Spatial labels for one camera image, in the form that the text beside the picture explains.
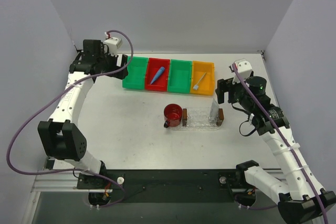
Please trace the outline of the red mug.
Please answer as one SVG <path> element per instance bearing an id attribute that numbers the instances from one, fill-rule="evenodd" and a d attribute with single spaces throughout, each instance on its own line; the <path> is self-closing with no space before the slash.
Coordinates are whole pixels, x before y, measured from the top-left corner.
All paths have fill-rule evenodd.
<path id="1" fill-rule="evenodd" d="M 164 128 L 177 127 L 180 125 L 183 116 L 183 109 L 178 104 L 168 104 L 163 111 Z"/>

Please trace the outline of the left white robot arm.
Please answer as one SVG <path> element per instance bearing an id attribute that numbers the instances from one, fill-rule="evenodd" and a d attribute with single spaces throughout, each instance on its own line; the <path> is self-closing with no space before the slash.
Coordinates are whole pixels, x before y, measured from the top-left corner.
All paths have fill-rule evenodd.
<path id="1" fill-rule="evenodd" d="M 117 65 L 120 38 L 112 37 L 105 41 L 85 39 L 83 49 L 69 67 L 64 94 L 47 121 L 38 124 L 38 134 L 49 157 L 65 161 L 89 175 L 89 182 L 96 188 L 106 185 L 108 175 L 103 171 L 104 164 L 87 150 L 87 140 L 78 129 L 79 115 L 85 98 L 96 81 L 96 74 L 124 79 L 128 75 L 128 57 L 122 55 L 121 66 Z"/>

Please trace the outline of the red bin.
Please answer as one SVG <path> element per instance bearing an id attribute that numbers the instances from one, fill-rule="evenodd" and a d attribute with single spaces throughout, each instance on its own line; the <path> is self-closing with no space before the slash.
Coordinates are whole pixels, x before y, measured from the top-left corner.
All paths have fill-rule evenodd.
<path id="1" fill-rule="evenodd" d="M 170 60 L 149 58 L 144 87 L 148 91 L 167 91 Z"/>

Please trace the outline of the green bin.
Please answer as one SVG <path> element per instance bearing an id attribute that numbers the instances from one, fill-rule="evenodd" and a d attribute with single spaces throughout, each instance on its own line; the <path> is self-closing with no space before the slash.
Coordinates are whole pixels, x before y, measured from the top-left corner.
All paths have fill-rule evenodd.
<path id="1" fill-rule="evenodd" d="M 185 60 L 170 61 L 170 71 L 167 82 L 167 91 L 170 93 L 190 92 L 192 62 Z"/>
<path id="2" fill-rule="evenodd" d="M 148 58 L 133 57 L 128 65 L 128 75 L 122 80 L 122 87 L 132 90 L 144 90 Z"/>

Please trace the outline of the white toothbrush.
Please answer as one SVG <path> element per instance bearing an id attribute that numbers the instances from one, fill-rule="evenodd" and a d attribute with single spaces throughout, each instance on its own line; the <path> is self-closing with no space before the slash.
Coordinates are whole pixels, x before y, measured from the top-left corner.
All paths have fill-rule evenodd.
<path id="1" fill-rule="evenodd" d="M 198 89 L 199 89 L 199 84 L 200 84 L 200 82 L 204 79 L 205 76 L 206 76 L 206 72 L 203 73 L 203 75 L 200 77 L 200 79 L 197 81 L 197 83 L 194 84 L 194 86 L 193 86 L 193 90 L 198 90 Z"/>

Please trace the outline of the yellow bin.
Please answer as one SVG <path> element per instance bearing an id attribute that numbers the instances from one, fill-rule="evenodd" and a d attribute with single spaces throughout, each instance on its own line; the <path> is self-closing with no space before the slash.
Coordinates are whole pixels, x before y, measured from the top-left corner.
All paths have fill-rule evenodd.
<path id="1" fill-rule="evenodd" d="M 192 62 L 190 93 L 212 96 L 215 89 L 215 65 L 213 62 Z"/>

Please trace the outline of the right green bin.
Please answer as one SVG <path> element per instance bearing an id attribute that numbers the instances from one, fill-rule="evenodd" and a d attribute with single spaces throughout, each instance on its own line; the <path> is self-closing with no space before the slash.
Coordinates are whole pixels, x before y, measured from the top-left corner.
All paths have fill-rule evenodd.
<path id="1" fill-rule="evenodd" d="M 170 93 L 190 92 L 192 62 L 185 60 L 170 61 L 170 71 L 167 82 L 167 91 Z"/>

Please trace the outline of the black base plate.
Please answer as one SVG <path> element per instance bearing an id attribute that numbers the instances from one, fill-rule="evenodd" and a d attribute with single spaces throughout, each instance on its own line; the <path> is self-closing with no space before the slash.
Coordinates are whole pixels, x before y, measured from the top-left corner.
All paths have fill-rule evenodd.
<path id="1" fill-rule="evenodd" d="M 243 183 L 235 169 L 127 169 L 107 170 L 119 182 L 79 175 L 77 188 L 88 190 L 91 204 L 122 203 L 224 203 L 237 200 L 251 206 L 255 189 Z"/>

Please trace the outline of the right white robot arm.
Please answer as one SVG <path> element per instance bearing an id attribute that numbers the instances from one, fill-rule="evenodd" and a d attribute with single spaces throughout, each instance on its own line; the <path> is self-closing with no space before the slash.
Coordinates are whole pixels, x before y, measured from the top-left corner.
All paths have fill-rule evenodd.
<path id="1" fill-rule="evenodd" d="M 215 90 L 217 101 L 238 103 L 255 131 L 268 145 L 285 182 L 264 171 L 256 161 L 246 161 L 236 167 L 243 182 L 255 186 L 276 205 L 286 223 L 304 223 L 322 217 L 328 222 L 327 211 L 335 205 L 335 193 L 327 191 L 315 178 L 300 151 L 300 145 L 281 108 L 266 95 L 267 81 L 250 75 L 247 78 L 219 79 Z"/>

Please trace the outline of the left green bin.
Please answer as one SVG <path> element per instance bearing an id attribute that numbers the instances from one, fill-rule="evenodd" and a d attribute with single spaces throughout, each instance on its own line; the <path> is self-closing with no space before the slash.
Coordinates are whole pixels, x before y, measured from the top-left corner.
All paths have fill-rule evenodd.
<path id="1" fill-rule="evenodd" d="M 128 65 L 128 75 L 122 80 L 122 87 L 132 90 L 144 90 L 148 58 L 133 57 Z"/>

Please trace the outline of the blue toothbrush case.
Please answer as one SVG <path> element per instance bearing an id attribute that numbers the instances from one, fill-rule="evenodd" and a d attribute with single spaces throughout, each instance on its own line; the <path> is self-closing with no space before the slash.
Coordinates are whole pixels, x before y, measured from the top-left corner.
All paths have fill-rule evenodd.
<path id="1" fill-rule="evenodd" d="M 159 70 L 155 73 L 150 84 L 153 84 L 163 73 L 165 72 L 165 67 L 160 67 Z"/>

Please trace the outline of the aluminium frame rail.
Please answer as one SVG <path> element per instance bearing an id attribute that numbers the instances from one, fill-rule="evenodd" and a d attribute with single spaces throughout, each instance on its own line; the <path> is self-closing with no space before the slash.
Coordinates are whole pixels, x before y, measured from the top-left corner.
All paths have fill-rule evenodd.
<path id="1" fill-rule="evenodd" d="M 72 192 L 77 191 L 78 179 L 72 172 L 37 175 L 32 192 Z"/>

